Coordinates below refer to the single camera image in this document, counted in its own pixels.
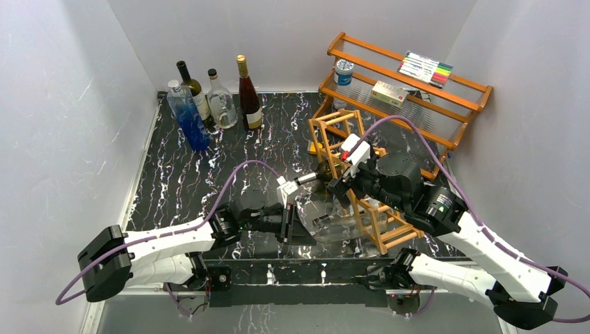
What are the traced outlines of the clear bottle bottom rack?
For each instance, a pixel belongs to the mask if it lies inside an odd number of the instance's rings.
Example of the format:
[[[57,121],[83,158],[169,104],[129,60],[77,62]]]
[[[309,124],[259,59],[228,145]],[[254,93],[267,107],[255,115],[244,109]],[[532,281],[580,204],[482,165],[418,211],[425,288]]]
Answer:
[[[304,227],[323,244],[368,237],[372,233],[372,216],[358,205],[355,215],[353,207],[341,206],[337,200],[301,204],[298,212]]]

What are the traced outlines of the dark red wine bottle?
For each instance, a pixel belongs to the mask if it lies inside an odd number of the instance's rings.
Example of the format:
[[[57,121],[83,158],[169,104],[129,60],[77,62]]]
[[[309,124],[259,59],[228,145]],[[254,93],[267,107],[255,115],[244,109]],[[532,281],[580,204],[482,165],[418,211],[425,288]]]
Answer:
[[[247,130],[254,130],[262,125],[262,107],[257,92],[249,75],[246,57],[237,56],[239,71],[239,103],[244,115],[244,126]]]

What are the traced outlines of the clear glass bottle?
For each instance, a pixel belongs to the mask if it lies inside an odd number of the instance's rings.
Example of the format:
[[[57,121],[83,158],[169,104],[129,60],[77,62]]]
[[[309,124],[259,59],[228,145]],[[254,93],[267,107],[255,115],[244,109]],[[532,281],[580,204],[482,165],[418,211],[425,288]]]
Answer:
[[[210,68],[207,74],[211,85],[207,93],[207,101],[214,121],[221,129],[231,128],[237,123],[237,112],[232,94],[218,80],[216,69]]]

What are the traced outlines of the green wine bottle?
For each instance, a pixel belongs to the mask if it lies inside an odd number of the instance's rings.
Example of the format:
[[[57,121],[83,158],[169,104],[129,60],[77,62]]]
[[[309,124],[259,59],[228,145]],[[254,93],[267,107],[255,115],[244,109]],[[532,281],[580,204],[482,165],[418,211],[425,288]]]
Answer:
[[[200,83],[191,77],[185,61],[176,62],[176,66],[183,84],[188,86],[191,91],[193,101],[195,102],[201,120],[206,128],[212,129],[214,127],[214,119]]]

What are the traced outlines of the blue square bottle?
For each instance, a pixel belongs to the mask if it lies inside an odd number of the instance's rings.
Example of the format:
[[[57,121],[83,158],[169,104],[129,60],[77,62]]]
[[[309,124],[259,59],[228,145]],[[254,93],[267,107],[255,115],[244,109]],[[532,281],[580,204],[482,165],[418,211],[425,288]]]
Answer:
[[[176,79],[170,80],[166,99],[191,149],[206,150],[209,147],[209,135],[189,87],[182,85]]]

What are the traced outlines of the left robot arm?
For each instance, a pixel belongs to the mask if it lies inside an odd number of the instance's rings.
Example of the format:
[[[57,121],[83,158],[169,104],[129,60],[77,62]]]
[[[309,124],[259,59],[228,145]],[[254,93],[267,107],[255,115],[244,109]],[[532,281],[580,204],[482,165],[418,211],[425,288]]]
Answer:
[[[272,233],[287,245],[317,243],[305,228],[297,205],[269,204],[256,190],[219,205],[208,221],[197,218],[140,232],[124,232],[111,225],[77,256],[86,300],[105,301],[126,287],[152,283],[200,289],[209,274],[196,255],[237,243],[244,231]]]

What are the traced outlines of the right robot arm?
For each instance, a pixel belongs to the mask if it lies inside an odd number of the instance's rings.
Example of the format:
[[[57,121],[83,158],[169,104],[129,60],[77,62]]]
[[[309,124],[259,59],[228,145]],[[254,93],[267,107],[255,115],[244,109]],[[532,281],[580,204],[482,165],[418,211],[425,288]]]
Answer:
[[[475,223],[466,203],[449,189],[424,181],[420,167],[403,154],[370,157],[331,180],[328,189],[341,205],[347,195],[373,198],[397,211],[414,228],[459,249],[478,269],[467,269],[403,248],[386,267],[367,270],[373,289],[440,287],[491,308],[505,322],[532,330],[554,319],[552,295],[565,285],[565,271],[536,269],[509,257]]]

